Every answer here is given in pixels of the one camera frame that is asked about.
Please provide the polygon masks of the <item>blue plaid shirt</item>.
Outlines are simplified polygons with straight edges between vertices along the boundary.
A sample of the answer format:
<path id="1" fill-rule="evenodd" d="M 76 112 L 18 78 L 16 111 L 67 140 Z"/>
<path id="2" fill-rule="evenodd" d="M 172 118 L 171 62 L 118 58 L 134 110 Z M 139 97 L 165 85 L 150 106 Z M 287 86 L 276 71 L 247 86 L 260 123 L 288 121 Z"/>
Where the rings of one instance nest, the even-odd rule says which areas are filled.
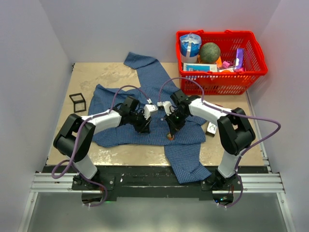
<path id="1" fill-rule="evenodd" d="M 146 96 L 150 97 L 153 103 L 158 100 L 168 101 L 171 94 L 178 90 L 155 58 L 129 53 L 124 64 L 137 71 L 140 89 L 124 91 L 98 84 L 90 102 L 89 115 L 104 112 L 110 108 L 111 103 L 122 103 L 127 96 L 139 100 L 144 106 L 147 102 Z M 200 117 L 189 116 L 185 126 L 175 134 L 174 140 L 170 141 L 166 137 L 169 127 L 167 122 L 163 121 L 164 115 L 165 111 L 160 110 L 152 117 L 150 133 L 139 134 L 132 125 L 126 124 L 95 134 L 93 142 L 105 148 L 126 144 L 162 145 L 179 183 L 195 182 L 209 177 L 210 171 L 199 161 L 201 143 L 206 141 L 201 126 L 206 121 Z"/>

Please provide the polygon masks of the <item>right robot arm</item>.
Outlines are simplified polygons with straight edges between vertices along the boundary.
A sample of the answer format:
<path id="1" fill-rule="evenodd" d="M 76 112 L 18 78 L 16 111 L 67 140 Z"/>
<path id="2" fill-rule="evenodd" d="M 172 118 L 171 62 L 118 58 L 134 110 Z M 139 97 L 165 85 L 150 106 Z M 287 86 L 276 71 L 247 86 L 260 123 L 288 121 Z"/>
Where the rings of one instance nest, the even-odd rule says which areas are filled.
<path id="1" fill-rule="evenodd" d="M 202 100 L 200 96 L 187 96 L 182 90 L 174 92 L 172 102 L 158 102 L 165 110 L 170 136 L 185 125 L 189 116 L 200 117 L 214 124 L 219 132 L 224 154 L 220 165 L 211 175 L 209 185 L 221 190 L 232 185 L 242 152 L 255 140 L 253 128 L 241 108 L 234 110 L 223 108 Z"/>

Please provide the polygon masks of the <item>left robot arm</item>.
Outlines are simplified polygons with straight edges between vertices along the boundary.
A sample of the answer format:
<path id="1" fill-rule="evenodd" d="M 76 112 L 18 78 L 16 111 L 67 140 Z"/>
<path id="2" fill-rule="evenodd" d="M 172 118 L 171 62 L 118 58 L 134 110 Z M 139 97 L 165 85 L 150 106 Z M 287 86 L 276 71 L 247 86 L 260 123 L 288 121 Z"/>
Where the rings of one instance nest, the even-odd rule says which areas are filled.
<path id="1" fill-rule="evenodd" d="M 150 132 L 151 116 L 157 112 L 157 107 L 150 100 L 141 110 L 139 105 L 139 100 L 128 96 L 123 103 L 100 114 L 83 117 L 71 114 L 61 127 L 53 146 L 69 158 L 68 167 L 77 169 L 88 189 L 96 189 L 102 183 L 99 171 L 88 155 L 95 134 L 126 124 L 132 125 L 138 133 Z"/>

